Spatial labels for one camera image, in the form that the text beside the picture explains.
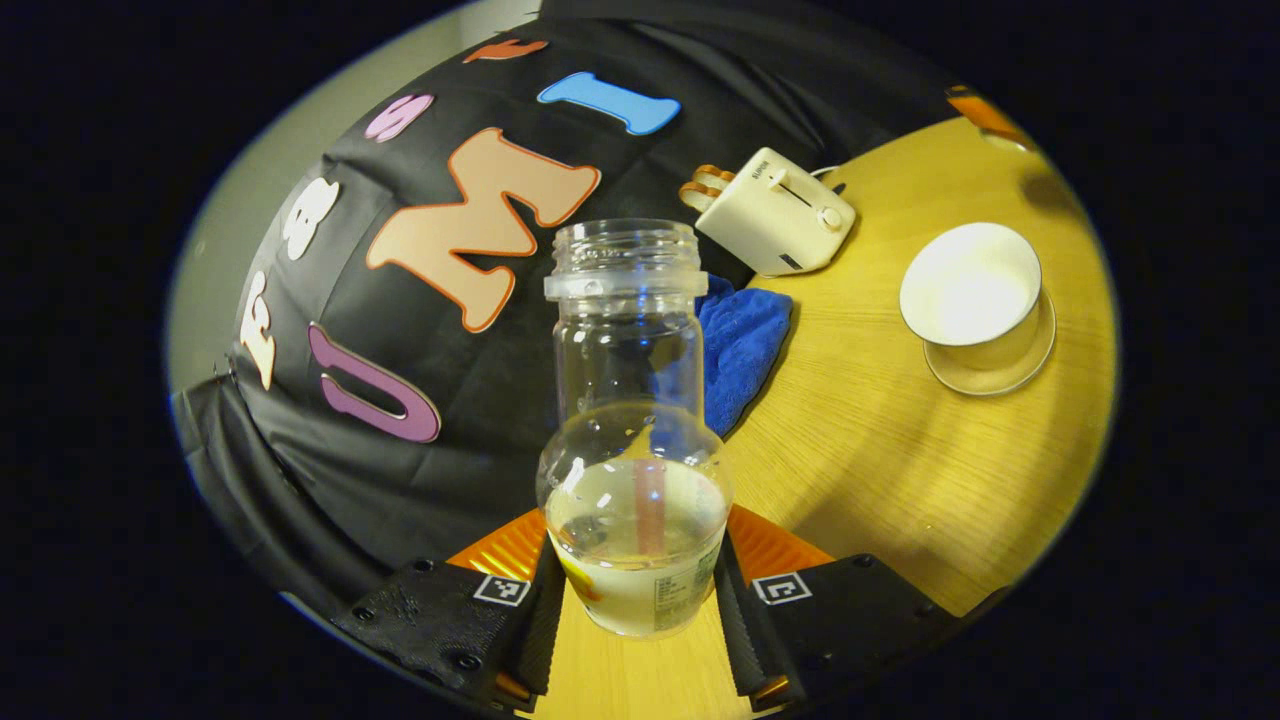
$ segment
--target wooden table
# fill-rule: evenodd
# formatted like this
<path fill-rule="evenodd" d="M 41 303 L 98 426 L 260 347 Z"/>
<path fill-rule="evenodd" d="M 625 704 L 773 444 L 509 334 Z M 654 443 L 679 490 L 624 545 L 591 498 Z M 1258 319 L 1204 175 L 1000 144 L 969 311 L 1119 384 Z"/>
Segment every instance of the wooden table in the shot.
<path fill-rule="evenodd" d="M 859 211 L 832 264 L 751 286 L 790 295 L 782 356 L 727 438 L 736 502 L 836 557 L 873 552 L 955 615 L 1027 573 L 1088 488 L 1112 418 L 1117 318 L 1087 217 L 1038 154 L 964 118 L 828 173 Z M 902 323 L 911 259 L 943 231 L 1009 225 L 1041 258 L 1057 310 L 1043 370 L 993 398 L 940 383 Z M 535 717 L 751 717 L 714 598 L 659 642 L 608 635 L 572 592 Z"/>

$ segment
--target saucer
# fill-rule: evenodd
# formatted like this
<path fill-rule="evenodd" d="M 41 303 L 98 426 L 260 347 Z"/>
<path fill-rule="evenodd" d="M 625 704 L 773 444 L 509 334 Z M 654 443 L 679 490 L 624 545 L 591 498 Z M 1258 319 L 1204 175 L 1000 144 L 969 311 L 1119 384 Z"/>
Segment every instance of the saucer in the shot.
<path fill-rule="evenodd" d="M 1053 350 L 1053 340 L 1057 337 L 1057 313 L 1053 310 L 1053 301 L 1048 292 L 1041 290 L 1039 322 L 1036 328 L 1036 340 L 1025 355 L 1007 368 L 995 370 L 974 370 L 957 364 L 940 352 L 933 345 L 924 343 L 924 361 L 929 364 L 933 375 L 948 388 L 964 395 L 984 396 L 1004 395 L 1012 392 L 1039 373 Z"/>

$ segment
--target glass jar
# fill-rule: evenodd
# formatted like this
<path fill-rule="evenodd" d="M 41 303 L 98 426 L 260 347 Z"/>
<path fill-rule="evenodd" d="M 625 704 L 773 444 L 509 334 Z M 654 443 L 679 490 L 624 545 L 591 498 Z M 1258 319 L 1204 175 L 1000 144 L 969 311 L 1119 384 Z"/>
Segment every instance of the glass jar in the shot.
<path fill-rule="evenodd" d="M 588 615 L 667 637 L 710 594 L 733 500 L 703 420 L 698 238 L 667 220 L 596 220 L 562 228 L 554 258 L 561 428 L 538 503 Z"/>

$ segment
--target blue towel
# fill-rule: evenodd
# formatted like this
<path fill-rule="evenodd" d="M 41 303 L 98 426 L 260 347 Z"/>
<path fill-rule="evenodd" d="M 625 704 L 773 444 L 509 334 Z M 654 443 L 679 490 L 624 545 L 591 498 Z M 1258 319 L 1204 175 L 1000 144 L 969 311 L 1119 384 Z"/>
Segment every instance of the blue towel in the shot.
<path fill-rule="evenodd" d="M 694 307 L 703 325 L 707 427 L 724 437 L 760 392 L 791 327 L 791 299 L 767 290 L 733 291 L 709 275 Z"/>

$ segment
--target white cup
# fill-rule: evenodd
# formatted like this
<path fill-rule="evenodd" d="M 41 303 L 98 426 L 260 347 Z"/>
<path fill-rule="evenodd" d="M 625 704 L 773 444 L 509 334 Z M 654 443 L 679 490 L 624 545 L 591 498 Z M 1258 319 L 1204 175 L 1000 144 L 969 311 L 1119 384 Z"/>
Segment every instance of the white cup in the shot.
<path fill-rule="evenodd" d="M 902 277 L 902 320 L 924 342 L 975 370 L 1007 368 L 1036 340 L 1041 264 L 1027 238 L 969 223 L 937 238 Z"/>

